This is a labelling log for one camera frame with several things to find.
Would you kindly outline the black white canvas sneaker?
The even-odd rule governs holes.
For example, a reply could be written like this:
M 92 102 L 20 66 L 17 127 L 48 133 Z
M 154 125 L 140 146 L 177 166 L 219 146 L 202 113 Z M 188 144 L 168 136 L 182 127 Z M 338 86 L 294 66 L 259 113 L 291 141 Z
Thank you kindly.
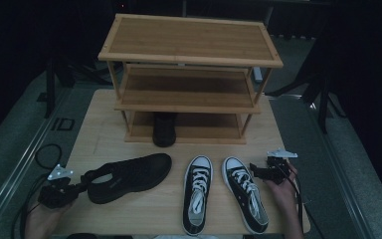
M 252 234 L 263 234 L 268 228 L 269 218 L 259 187 L 247 167 L 237 157 L 230 156 L 223 162 L 222 175 L 240 207 L 248 231 Z
M 182 225 L 190 236 L 197 236 L 204 229 L 212 174 L 211 160 L 205 155 L 196 156 L 187 167 Z

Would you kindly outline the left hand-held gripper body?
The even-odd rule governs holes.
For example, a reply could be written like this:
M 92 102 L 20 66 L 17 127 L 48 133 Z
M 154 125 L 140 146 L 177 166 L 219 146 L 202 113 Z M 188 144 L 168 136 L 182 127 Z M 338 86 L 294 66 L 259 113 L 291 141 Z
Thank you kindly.
M 38 201 L 50 209 L 62 208 L 80 194 L 80 187 L 71 184 L 72 170 L 57 164 L 47 177 L 47 184 L 40 190 Z

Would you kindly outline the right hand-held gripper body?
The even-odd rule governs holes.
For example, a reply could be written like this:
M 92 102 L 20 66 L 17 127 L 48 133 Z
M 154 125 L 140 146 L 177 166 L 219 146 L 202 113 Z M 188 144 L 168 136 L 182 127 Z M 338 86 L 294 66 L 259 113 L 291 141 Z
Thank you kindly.
M 289 158 L 297 158 L 295 152 L 290 152 L 282 148 L 267 152 L 267 165 L 272 171 L 272 181 L 276 184 L 281 184 L 285 179 L 289 178 L 291 169 L 288 166 Z

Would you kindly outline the person's right hand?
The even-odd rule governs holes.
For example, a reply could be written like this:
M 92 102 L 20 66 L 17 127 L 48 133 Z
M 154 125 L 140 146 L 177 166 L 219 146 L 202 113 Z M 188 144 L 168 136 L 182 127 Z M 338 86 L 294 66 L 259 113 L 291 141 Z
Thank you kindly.
M 276 184 L 270 180 L 265 180 L 265 184 L 271 190 L 274 200 L 282 211 L 295 210 L 295 189 L 293 182 L 297 176 L 297 170 L 290 164 L 290 174 L 281 184 Z

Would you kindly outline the person's left hand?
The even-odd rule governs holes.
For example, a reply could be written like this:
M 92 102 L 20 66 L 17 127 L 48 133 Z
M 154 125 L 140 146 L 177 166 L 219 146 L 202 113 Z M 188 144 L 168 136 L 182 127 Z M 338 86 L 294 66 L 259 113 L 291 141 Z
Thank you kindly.
M 62 208 L 50 209 L 38 203 L 26 219 L 25 239 L 49 239 L 63 216 L 71 209 L 73 203 Z

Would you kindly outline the wooden shoe rack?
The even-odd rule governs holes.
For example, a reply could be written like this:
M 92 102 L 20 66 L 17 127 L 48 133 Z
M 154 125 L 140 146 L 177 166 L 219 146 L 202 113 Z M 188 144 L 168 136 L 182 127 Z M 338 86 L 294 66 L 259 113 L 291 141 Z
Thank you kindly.
M 99 59 L 111 77 L 129 142 L 150 142 L 157 113 L 175 116 L 185 143 L 243 143 L 263 93 L 254 68 L 283 62 L 264 24 L 233 20 L 116 15 Z

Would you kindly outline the dark rounded object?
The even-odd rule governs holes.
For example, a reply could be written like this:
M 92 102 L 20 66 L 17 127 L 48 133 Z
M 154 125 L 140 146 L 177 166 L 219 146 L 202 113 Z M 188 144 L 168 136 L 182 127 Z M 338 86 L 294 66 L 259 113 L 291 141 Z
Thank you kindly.
M 69 235 L 66 239 L 98 239 L 93 233 L 74 233 Z

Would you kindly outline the black shoe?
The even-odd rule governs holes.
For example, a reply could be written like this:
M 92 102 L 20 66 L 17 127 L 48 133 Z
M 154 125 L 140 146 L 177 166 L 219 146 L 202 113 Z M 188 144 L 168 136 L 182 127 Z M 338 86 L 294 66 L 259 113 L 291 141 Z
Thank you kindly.
M 166 153 L 106 163 L 87 171 L 82 183 L 87 185 L 88 196 L 95 204 L 106 204 L 131 192 L 157 186 L 168 175 L 172 159 Z
M 174 144 L 176 141 L 176 114 L 154 113 L 153 119 L 153 143 L 159 147 L 168 147 Z

